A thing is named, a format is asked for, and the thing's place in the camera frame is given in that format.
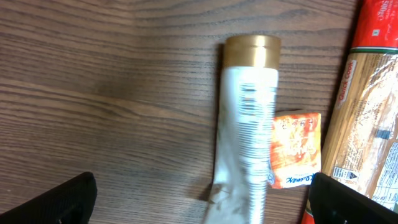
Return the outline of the small orange carton box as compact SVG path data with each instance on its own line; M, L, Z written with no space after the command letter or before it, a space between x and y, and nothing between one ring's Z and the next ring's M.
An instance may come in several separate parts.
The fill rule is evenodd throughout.
M273 189L309 185L321 171L321 121L320 113L303 110L275 115L269 179Z

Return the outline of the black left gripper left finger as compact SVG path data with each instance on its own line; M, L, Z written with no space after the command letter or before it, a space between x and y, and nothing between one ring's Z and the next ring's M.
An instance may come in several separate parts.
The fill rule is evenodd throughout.
M96 202L96 180L80 175L1 214L1 224L87 224Z

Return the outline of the white tube gold cap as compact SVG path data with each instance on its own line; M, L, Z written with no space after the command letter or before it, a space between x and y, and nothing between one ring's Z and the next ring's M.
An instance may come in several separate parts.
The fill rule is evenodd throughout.
M213 183L204 223L263 223L281 40L226 39Z

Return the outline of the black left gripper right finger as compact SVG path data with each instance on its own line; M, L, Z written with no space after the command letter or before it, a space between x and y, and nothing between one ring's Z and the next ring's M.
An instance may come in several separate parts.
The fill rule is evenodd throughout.
M315 224L397 224L397 214L318 172L308 199Z

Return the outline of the orange spaghetti packet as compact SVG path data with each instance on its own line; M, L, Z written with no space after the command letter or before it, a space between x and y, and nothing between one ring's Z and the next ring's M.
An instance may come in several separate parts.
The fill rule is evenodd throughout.
M364 0L322 172L397 213L397 0Z

